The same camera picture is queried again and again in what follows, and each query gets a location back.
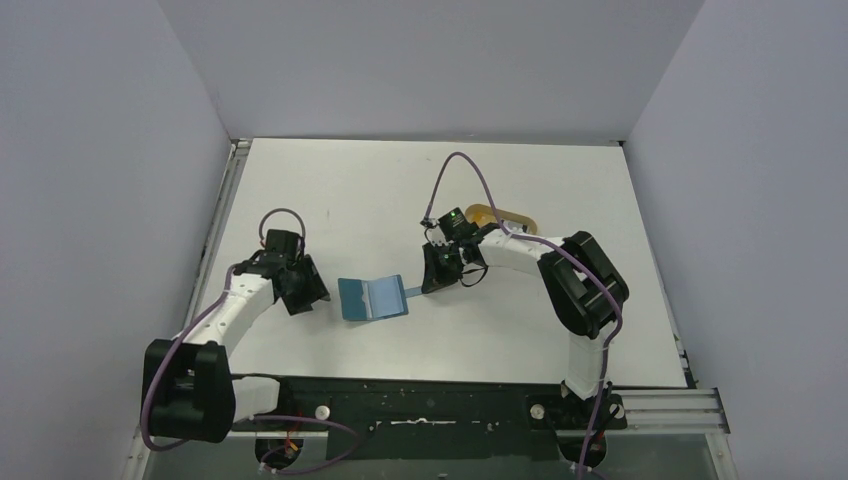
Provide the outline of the blue leather card holder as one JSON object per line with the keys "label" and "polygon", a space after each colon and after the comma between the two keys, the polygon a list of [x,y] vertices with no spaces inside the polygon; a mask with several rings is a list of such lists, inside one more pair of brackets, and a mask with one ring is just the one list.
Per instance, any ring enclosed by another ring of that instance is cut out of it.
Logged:
{"label": "blue leather card holder", "polygon": [[374,280],[339,278],[342,318],[364,322],[404,316],[408,299],[422,294],[421,287],[406,288],[400,275]]}

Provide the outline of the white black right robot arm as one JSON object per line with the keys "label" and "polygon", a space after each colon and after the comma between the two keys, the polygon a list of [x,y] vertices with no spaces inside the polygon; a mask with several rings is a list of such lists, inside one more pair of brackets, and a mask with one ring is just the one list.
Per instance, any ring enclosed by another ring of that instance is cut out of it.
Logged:
{"label": "white black right robot arm", "polygon": [[467,274],[505,268],[539,278],[559,322],[570,332],[563,383],[586,400],[606,378],[603,343],[620,317],[629,288],[594,237],[585,232],[543,238],[496,223],[469,222],[456,208],[438,219],[424,219],[423,294],[461,283]]}

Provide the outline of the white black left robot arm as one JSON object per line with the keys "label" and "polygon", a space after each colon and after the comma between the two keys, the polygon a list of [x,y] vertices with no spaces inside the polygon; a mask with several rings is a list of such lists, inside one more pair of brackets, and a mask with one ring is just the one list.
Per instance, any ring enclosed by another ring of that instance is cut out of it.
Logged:
{"label": "white black left robot arm", "polygon": [[189,441],[219,443],[242,418],[276,408],[280,387],[235,386],[229,356],[276,303],[309,312],[330,293],[303,235],[270,230],[261,249],[229,266],[218,298],[174,338],[152,341],[143,360],[140,430],[152,451]]}

